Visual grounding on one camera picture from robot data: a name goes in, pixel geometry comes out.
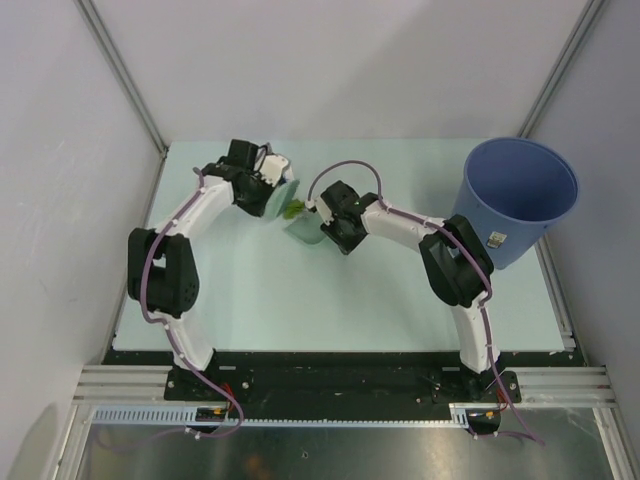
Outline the green dustpan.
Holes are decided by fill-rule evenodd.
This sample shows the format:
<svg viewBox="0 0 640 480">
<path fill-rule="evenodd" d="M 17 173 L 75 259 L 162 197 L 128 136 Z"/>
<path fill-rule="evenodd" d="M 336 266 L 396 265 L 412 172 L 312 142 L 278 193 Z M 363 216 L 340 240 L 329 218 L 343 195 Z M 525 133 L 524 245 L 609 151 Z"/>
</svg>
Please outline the green dustpan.
<svg viewBox="0 0 640 480">
<path fill-rule="evenodd" d="M 326 239 L 321 230 L 322 218 L 315 212 L 302 212 L 297 215 L 284 231 L 305 245 L 318 245 Z"/>
</svg>

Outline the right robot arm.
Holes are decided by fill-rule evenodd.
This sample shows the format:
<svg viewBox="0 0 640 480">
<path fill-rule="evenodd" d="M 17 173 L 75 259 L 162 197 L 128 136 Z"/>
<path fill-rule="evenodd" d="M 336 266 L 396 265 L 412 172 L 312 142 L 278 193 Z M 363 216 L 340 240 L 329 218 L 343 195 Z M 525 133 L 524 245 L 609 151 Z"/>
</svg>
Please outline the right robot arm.
<svg viewBox="0 0 640 480">
<path fill-rule="evenodd" d="M 320 230 L 345 255 L 369 236 L 419 253 L 433 293 L 452 310 L 463 393 L 484 401 L 496 391 L 500 351 L 493 344 L 487 311 L 494 265 L 466 217 L 421 217 L 386 204 L 379 194 L 361 196 L 342 181 L 309 196 L 306 205 L 320 216 Z"/>
</svg>

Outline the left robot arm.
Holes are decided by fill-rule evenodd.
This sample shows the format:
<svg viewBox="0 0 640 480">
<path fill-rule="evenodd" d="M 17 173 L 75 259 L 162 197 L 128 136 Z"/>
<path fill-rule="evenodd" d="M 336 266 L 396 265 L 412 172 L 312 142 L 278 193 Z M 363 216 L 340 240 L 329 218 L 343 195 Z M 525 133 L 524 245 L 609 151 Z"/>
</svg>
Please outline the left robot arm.
<svg viewBox="0 0 640 480">
<path fill-rule="evenodd" d="M 167 219 L 129 234 L 127 292 L 144 320 L 164 330 L 175 363 L 191 369 L 187 389 L 207 400 L 219 392 L 221 376 L 208 367 L 214 347 L 192 314 L 200 291 L 196 236 L 230 207 L 257 218 L 278 215 L 283 205 L 278 196 L 296 183 L 290 161 L 269 144 L 237 139 L 219 160 L 193 172 L 195 189 Z"/>
</svg>

